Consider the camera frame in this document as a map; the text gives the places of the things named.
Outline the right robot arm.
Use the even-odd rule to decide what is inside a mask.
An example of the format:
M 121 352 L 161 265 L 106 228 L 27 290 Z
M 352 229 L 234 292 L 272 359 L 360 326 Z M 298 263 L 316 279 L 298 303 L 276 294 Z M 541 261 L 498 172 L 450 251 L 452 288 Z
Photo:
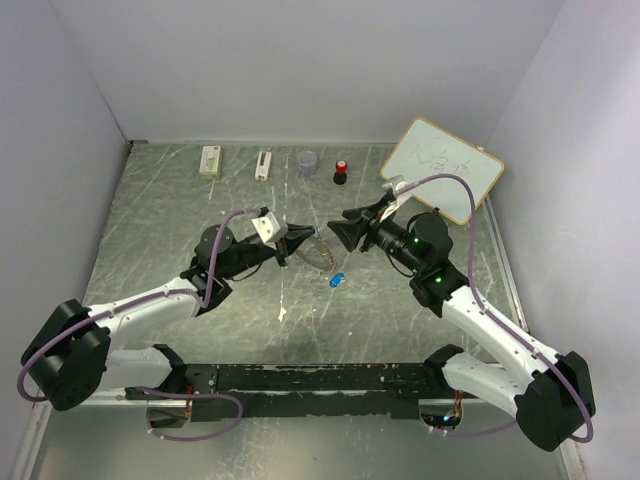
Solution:
M 434 356 L 440 363 L 424 374 L 426 390 L 439 398 L 458 390 L 486 401 L 547 452 L 574 439 L 581 427 L 591 436 L 595 401 L 586 360 L 574 351 L 557 352 L 494 310 L 450 261 L 453 241 L 439 214 L 415 215 L 401 227 L 387 206 L 380 200 L 345 210 L 327 226 L 347 251 L 377 247 L 408 269 L 418 303 L 465 331 L 498 362 L 486 365 L 458 348 L 443 348 Z

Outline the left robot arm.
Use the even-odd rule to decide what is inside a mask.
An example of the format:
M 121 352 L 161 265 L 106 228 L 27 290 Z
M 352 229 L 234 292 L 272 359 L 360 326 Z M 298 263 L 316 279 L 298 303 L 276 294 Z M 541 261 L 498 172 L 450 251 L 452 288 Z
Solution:
M 228 227 L 207 228 L 189 267 L 157 288 L 91 307 L 75 299 L 58 305 L 21 357 L 19 394 L 28 401 L 47 401 L 58 411 L 119 388 L 148 388 L 165 399 L 183 397 L 187 365 L 174 350 L 163 344 L 142 350 L 124 346 L 153 327 L 214 310 L 231 294 L 231 279 L 270 259 L 285 265 L 316 232 L 295 224 L 270 227 L 264 218 L 256 220 L 255 229 L 238 240 Z M 27 393 L 27 378 L 40 396 Z

